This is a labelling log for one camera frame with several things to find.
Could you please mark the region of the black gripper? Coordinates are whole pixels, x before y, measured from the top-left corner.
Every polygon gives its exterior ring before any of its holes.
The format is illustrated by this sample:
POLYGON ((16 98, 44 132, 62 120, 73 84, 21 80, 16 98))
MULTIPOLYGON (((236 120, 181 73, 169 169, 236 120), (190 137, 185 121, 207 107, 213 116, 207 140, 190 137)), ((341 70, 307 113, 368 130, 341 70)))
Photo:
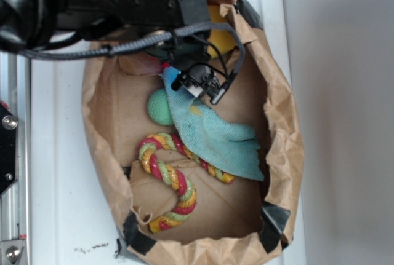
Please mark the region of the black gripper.
POLYGON ((177 0, 182 24, 166 28, 172 37, 161 41, 145 52, 161 61, 172 65, 193 65, 211 59, 208 50, 208 37, 211 30, 196 31, 197 26, 210 22, 209 8, 206 0, 177 0))

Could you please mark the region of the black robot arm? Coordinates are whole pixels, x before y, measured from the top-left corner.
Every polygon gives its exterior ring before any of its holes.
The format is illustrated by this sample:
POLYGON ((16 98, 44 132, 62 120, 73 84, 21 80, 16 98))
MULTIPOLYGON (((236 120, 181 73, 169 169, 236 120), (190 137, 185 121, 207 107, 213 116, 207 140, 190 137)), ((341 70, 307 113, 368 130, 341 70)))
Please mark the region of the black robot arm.
POLYGON ((40 60, 204 52, 206 0, 1 0, 1 50, 40 60))

